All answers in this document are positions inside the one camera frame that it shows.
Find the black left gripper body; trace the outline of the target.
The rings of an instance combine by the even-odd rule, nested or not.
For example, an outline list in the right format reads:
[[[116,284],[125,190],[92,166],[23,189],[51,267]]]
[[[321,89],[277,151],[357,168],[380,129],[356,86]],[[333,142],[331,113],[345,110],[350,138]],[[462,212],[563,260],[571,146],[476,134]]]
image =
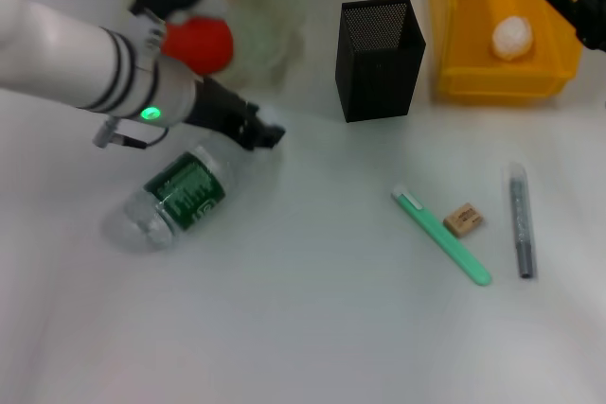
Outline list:
[[[218,132],[239,145],[259,145],[261,121],[259,107],[249,103],[211,78],[195,85],[193,108],[188,125]]]

